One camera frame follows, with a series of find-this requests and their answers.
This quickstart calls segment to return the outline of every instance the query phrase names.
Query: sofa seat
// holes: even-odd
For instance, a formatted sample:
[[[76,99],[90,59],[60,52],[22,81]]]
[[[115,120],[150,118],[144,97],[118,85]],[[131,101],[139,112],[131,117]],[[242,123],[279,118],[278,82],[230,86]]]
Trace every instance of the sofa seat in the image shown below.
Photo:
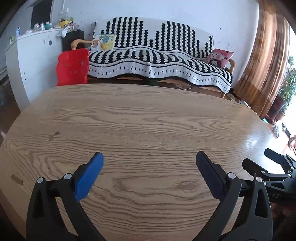
[[[163,79],[180,77],[198,86],[215,86],[228,93],[232,75],[223,69],[194,59],[182,51],[155,50],[146,46],[96,51],[90,54],[89,75],[113,78],[122,74],[138,74]]]

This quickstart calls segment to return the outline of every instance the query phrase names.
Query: wooden armrest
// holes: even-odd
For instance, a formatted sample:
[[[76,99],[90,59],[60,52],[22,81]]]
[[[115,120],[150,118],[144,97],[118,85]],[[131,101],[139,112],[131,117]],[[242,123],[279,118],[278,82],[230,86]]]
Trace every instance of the wooden armrest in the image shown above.
[[[80,44],[80,43],[82,43],[82,44],[91,44],[92,40],[87,41],[87,40],[82,40],[82,39],[76,39],[71,43],[71,49],[75,50],[77,48],[77,45]]]
[[[229,59],[229,63],[230,63],[229,73],[233,74],[233,71],[235,68],[235,61],[233,59]]]

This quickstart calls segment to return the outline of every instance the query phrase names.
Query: wood grain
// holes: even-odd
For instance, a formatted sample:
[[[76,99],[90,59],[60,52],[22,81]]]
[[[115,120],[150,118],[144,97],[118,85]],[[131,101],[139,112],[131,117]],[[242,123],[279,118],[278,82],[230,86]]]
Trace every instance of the wood grain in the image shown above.
[[[25,222],[38,177],[61,178],[100,151],[104,167],[81,204],[102,235],[189,241],[218,205],[196,153],[204,150],[226,172],[250,178],[242,160],[269,171],[263,152],[271,137],[252,110],[213,96],[140,85],[61,86],[32,102],[7,133],[0,188]]]

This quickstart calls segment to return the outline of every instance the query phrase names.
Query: cartoon character pillow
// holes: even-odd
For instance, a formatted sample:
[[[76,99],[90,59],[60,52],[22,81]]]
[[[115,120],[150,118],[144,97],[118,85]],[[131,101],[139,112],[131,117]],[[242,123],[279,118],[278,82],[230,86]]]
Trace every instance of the cartoon character pillow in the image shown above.
[[[233,52],[221,49],[214,49],[212,53],[208,55],[206,63],[224,69],[225,65],[232,56]]]

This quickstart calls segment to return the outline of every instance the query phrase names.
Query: silver screw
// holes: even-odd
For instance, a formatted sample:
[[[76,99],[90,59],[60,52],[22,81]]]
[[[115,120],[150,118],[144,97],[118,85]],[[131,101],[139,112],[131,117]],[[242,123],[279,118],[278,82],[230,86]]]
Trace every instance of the silver screw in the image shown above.
[[[72,177],[72,174],[71,173],[67,173],[67,174],[64,175],[64,178],[66,180],[69,180],[71,177]]]
[[[230,173],[228,173],[228,177],[231,179],[235,179],[236,175],[234,173],[230,172]]]
[[[261,183],[263,181],[263,179],[261,177],[256,177],[256,181]]]
[[[38,182],[38,183],[42,183],[43,180],[44,180],[44,179],[43,179],[42,177],[40,177],[40,178],[37,179],[37,182]]]

